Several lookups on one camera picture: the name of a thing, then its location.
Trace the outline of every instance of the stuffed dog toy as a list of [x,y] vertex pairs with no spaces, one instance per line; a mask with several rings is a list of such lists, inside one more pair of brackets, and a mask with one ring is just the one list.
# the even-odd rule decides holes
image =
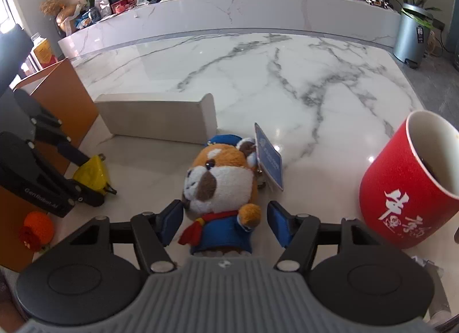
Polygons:
[[254,204],[256,186],[254,139],[235,135],[209,141],[187,172],[182,201],[194,220],[179,244],[191,245],[191,253],[252,252],[250,235],[261,220]]

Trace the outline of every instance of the toy tag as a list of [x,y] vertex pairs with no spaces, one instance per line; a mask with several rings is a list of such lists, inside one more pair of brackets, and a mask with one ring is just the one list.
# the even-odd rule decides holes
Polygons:
[[281,190],[284,190],[282,179],[282,156],[274,148],[265,133],[255,124],[256,159],[263,173]]

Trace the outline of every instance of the plastic bottle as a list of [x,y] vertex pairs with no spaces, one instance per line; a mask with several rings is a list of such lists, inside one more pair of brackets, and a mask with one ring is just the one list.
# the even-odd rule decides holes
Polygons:
[[32,36],[32,41],[34,42],[32,56],[40,64],[40,69],[45,69],[57,63],[57,58],[46,38],[42,38],[40,33],[37,33]]

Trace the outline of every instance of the gray gripper housing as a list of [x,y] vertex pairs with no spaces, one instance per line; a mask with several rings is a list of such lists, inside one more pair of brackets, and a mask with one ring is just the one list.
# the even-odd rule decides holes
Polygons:
[[30,320],[18,333],[433,333],[417,318],[393,327],[345,320],[323,307],[301,275],[256,257],[191,259],[149,276],[122,312],[81,327]]

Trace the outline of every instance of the gray trash can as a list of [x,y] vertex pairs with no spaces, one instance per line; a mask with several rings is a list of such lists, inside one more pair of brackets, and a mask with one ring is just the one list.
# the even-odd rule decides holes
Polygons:
[[411,68],[417,68],[424,56],[429,40],[433,16],[430,12],[404,4],[394,46],[394,56]]

